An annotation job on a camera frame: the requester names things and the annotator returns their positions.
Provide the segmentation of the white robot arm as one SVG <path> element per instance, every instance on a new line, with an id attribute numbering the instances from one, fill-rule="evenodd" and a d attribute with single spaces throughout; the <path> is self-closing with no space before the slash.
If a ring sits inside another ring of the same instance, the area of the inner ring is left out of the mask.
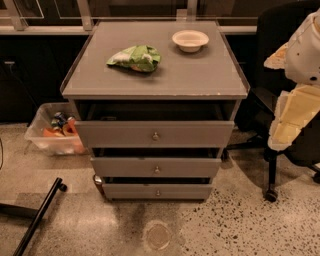
<path id="1" fill-rule="evenodd" d="M 296 83 L 290 92 L 281 92 L 269 129 L 268 146 L 282 151 L 320 112 L 320 10 L 308 15 L 264 66 L 283 69 L 285 76 Z"/>

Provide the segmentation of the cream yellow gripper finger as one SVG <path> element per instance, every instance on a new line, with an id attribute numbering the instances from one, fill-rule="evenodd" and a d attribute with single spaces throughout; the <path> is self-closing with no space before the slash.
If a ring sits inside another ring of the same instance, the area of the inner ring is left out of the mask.
<path id="1" fill-rule="evenodd" d="M 282 91 L 269 129 L 268 146 L 275 151 L 291 146 L 319 111 L 319 86 L 298 84 L 291 92 Z"/>

